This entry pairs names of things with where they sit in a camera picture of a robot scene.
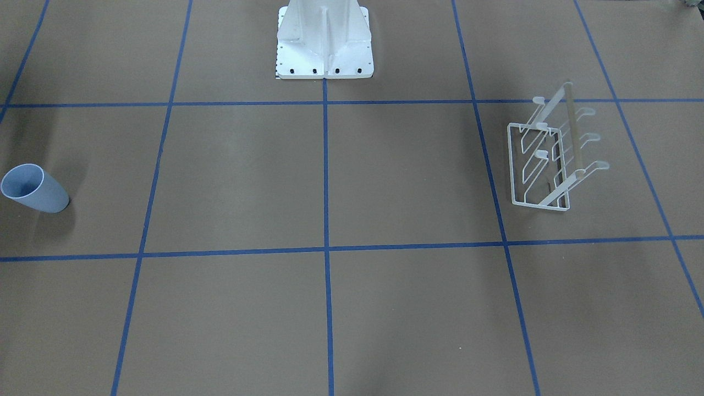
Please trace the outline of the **light blue plastic cup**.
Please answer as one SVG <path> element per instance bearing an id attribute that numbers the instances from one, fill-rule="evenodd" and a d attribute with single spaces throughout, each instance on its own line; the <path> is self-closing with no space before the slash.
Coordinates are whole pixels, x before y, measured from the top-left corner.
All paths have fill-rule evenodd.
<path id="1" fill-rule="evenodd" d="M 2 195 L 45 213 L 60 213 L 70 202 L 63 186 L 33 163 L 15 166 L 3 176 Z"/>

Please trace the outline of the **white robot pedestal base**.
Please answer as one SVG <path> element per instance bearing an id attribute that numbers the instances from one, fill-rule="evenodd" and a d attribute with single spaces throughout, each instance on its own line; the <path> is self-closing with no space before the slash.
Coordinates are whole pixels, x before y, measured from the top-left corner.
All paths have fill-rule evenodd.
<path id="1" fill-rule="evenodd" d="M 375 72 L 369 10 L 357 1 L 290 1 L 277 13 L 275 76 L 367 79 Z"/>

